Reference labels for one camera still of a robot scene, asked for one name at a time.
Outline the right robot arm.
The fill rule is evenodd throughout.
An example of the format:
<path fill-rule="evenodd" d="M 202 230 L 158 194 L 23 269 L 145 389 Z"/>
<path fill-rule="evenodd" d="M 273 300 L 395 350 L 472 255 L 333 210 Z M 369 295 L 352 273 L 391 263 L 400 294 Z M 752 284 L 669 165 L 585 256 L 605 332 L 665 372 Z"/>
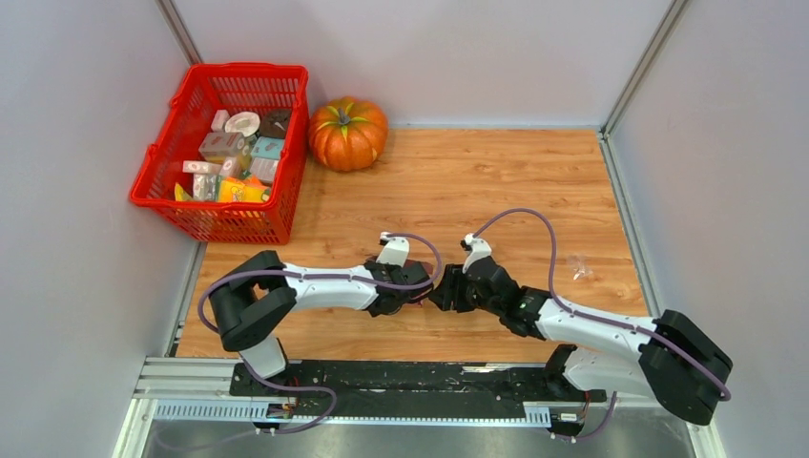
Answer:
<path fill-rule="evenodd" d="M 645 396 L 700 426 L 731 399 L 731 358 L 681 312 L 633 317 L 583 306 L 519 284 L 491 257 L 448 265 L 428 297 L 442 310 L 485 310 L 515 335 L 558 342 L 559 364 L 544 373 L 556 399 L 592 389 Z"/>

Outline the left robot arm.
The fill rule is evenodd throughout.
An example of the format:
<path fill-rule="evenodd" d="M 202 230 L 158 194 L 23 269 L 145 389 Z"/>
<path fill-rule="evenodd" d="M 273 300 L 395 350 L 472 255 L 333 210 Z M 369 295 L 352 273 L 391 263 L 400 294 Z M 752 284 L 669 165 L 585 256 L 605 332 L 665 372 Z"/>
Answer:
<path fill-rule="evenodd" d="M 344 269 L 306 268 L 265 250 L 215 281 L 197 303 L 200 321 L 236 352 L 266 394 L 278 396 L 292 372 L 276 327 L 292 312 L 321 308 L 363 311 L 372 317 L 398 313 L 434 287 L 428 262 L 379 258 Z"/>

